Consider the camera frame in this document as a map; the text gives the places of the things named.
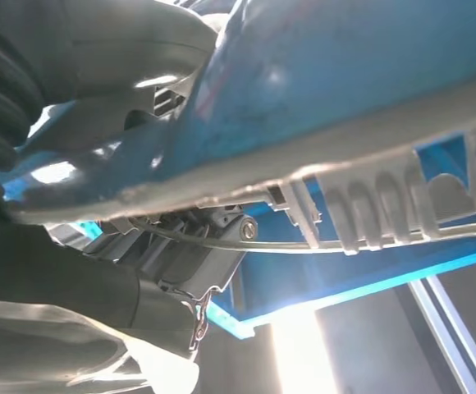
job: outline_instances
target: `metal rod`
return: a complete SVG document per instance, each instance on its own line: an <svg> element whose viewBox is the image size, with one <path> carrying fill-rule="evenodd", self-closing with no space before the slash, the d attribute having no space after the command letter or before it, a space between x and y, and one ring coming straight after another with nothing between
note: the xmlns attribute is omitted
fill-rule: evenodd
<svg viewBox="0 0 476 394"><path fill-rule="evenodd" d="M428 277L426 280L476 368L476 343L474 338L468 331L438 277Z"/></svg>
<svg viewBox="0 0 476 394"><path fill-rule="evenodd" d="M409 284L413 296L418 304L422 314L429 324L433 335L444 354L448 364L451 367L455 379L463 392L469 394L476 393L476 382L473 374L459 353L444 322L437 312L425 287L421 281L412 281Z"/></svg>
<svg viewBox="0 0 476 394"><path fill-rule="evenodd" d="M152 232L164 238L173 241L190 242L196 245L202 245L207 248L235 250L255 253L283 253L283 254L313 254L313 253L341 253L344 248L340 241L320 241L317 249L312 249L305 242L249 242L249 241L222 241L214 238L203 238L200 236L189 236L175 231L164 230L162 228L153 226L142 222L139 219L130 219L135 226L142 230ZM440 242L458 240L476 236L476 223L465 224L462 226L445 227L440 229L440 237L437 239L428 240L420 232L412 233L410 245L425 244L428 242ZM359 241L359 250L369 250L365 241ZM383 248L394 248L402 246L397 244L392 237L388 236L382 240Z"/></svg>

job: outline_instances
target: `metal rail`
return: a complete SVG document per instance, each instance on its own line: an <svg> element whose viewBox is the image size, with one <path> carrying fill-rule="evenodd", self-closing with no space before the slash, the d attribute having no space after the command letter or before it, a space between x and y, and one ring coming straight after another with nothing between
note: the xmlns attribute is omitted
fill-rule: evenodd
<svg viewBox="0 0 476 394"><path fill-rule="evenodd" d="M130 219L132 224L141 230L152 232L158 236L162 236L173 241L190 242L202 245L207 248L221 250L236 250L255 253L283 253L283 254L314 254L314 253L341 253L344 248L340 241L320 241L319 247L313 249L307 242L249 242L249 241L222 241L214 238L203 238L199 236L190 236L175 231L165 230L162 228L147 224L139 219ZM409 245L425 244L428 242L440 242L458 240L470 236L476 236L476 223L461 226L452 226L441 228L440 237L437 239L426 239L420 232L412 232ZM359 250L369 250L365 241L359 241ZM383 249L403 246L395 242L391 237L382 239Z"/></svg>

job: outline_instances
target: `blue painted metal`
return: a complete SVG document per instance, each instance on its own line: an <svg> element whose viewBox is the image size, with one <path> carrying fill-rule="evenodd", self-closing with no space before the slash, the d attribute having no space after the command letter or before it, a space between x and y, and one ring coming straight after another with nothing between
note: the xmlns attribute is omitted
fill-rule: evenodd
<svg viewBox="0 0 476 394"><path fill-rule="evenodd" d="M103 231L96 222L81 222L78 225L85 231L85 234L90 240L95 240L103 234Z"/></svg>
<svg viewBox="0 0 476 394"><path fill-rule="evenodd" d="M476 2L242 1L219 43L166 155L173 172L474 78Z"/></svg>

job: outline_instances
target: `metal clip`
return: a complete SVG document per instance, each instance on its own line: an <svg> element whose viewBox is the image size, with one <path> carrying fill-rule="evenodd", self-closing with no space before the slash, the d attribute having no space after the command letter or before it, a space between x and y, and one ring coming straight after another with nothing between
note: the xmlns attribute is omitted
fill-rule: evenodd
<svg viewBox="0 0 476 394"><path fill-rule="evenodd" d="M203 339L209 329L209 319L207 318L207 308L212 297L212 290L207 291L203 298L196 302L194 307L196 310L196 323L194 332L189 345L189 350L195 351L198 349L199 342Z"/></svg>

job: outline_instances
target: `bolt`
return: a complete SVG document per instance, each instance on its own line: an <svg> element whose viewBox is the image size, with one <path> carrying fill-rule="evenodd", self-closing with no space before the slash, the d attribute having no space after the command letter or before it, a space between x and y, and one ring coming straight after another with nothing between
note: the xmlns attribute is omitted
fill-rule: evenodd
<svg viewBox="0 0 476 394"><path fill-rule="evenodd" d="M201 341L205 333L201 328L196 332L196 339Z"/></svg>
<svg viewBox="0 0 476 394"><path fill-rule="evenodd" d="M244 240L252 240L256 236L256 227L252 221L246 221L242 224L242 237Z"/></svg>

